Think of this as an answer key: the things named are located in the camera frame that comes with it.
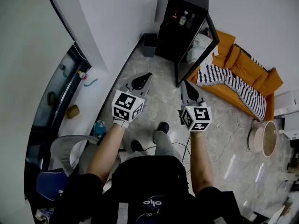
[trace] striped blanket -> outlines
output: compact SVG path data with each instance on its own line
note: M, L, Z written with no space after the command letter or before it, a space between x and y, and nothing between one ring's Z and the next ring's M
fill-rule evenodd
M248 109L263 122L266 114L266 99L241 78L236 76L230 69L221 69L215 65L206 66L206 73L198 72L197 85L211 86L225 84L239 95L241 101Z

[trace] wastebasket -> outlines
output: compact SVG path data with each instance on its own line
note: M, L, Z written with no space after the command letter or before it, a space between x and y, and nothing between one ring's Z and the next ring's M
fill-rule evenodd
M153 57L157 48L157 35L145 33L143 37L143 55Z

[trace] person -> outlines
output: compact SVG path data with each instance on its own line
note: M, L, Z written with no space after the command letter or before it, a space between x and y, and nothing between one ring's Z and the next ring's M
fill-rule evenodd
M201 132L191 132L191 180L195 197L188 192L186 170L162 122L153 133L154 156L138 141L131 143L134 157L112 175L112 187L102 194L126 128L114 124L101 142L84 175L72 174L50 224L91 223L156 224L242 223L233 192L213 187L213 171Z

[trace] marble floor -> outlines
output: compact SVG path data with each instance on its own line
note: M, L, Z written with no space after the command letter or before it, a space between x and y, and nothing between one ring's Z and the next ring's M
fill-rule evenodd
M125 133L122 145L129 153L130 143L134 139L140 141L143 148L154 146L152 133L161 121L169 123L172 142L186 144L189 137L186 127L180 124L178 116L181 105L180 89L175 87L173 63L158 56L144 57L140 48L135 50L123 70L100 119L105 121L107 129L111 128L111 102L115 91L129 76L146 71L153 73L153 82L146 97L147 106ZM233 191L240 211L244 215L248 210L259 211L271 204L283 203L292 183L280 184L285 177L287 180L295 178L294 174L286 172L286 165L292 155L289 140L283 134L279 135L276 149L270 158L266 158L262 153L247 151L247 137L251 129L252 117L215 95L204 90L202 92L213 114L213 122L204 132L204 138L213 166L215 187L221 191ZM237 130L238 118L241 127ZM231 140L229 134L217 129L219 122L231 134L237 130L231 136ZM277 127L281 126L280 120L275 120L275 123ZM183 156L185 147L180 144L174 144L174 147ZM149 149L150 154L154 151L155 148ZM188 153L185 155L183 164L188 172L190 170ZM188 182L192 193L190 174L188 174Z

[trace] orange sofa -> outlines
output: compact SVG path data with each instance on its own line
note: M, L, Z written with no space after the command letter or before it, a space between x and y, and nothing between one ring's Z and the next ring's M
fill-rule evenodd
M266 71L251 59L245 50L234 44L235 37L217 31L219 37L218 56L213 55L212 64L223 69L230 69L232 73L241 78L244 82L258 90L267 101L267 108L264 121L274 119L274 91L282 84L275 68ZM198 71L200 66L188 77L188 80L197 83ZM228 101L235 107L244 111L252 117L257 117L240 100L239 95L225 84L214 86L202 86L202 89Z

